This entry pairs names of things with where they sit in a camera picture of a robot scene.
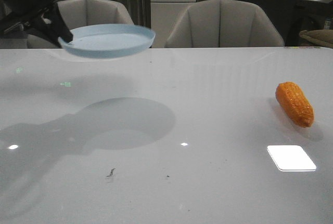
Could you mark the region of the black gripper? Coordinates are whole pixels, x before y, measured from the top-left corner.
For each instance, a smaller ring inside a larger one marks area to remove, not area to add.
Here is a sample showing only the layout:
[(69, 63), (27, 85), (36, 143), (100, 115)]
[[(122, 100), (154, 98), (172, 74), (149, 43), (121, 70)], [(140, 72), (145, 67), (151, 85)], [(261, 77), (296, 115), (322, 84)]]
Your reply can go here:
[(61, 38), (66, 43), (73, 34), (64, 22), (57, 2), (60, 0), (3, 0), (11, 13), (1, 20), (1, 34), (22, 24), (42, 32), (54, 45)]

